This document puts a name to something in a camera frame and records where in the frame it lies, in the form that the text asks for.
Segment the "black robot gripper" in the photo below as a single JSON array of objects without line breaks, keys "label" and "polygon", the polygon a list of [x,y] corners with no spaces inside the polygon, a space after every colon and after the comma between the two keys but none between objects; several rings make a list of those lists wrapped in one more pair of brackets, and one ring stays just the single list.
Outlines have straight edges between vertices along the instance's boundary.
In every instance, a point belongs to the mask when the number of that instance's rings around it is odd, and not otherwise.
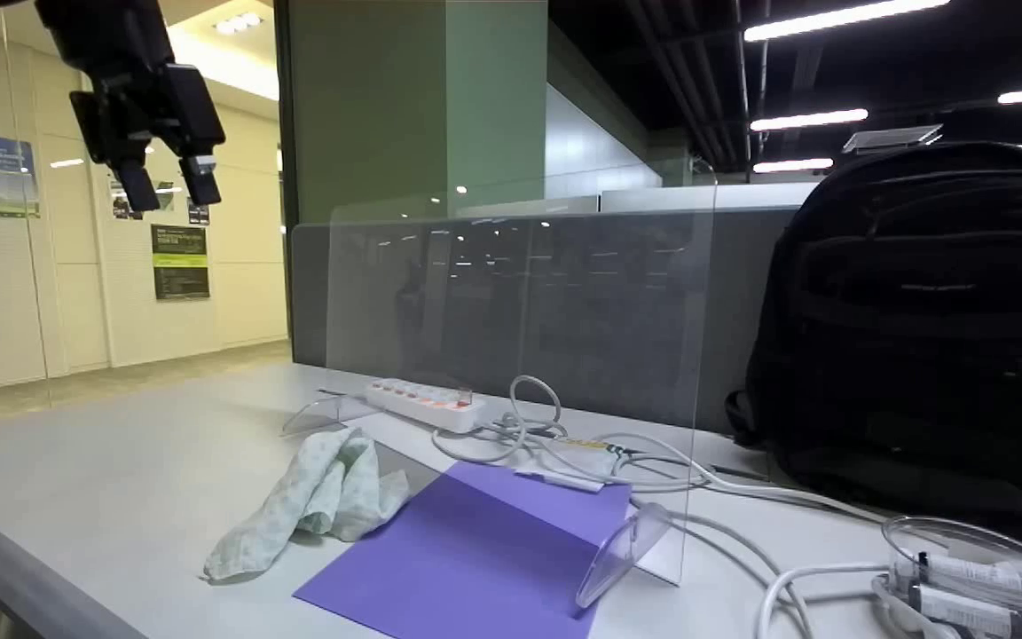
[{"label": "black robot gripper", "polygon": [[211,148],[224,143],[207,77],[174,57],[157,0],[34,0],[62,64],[87,77],[72,94],[84,148],[119,181],[133,212],[161,195],[146,144],[162,139],[181,160],[191,207],[221,200]]}]

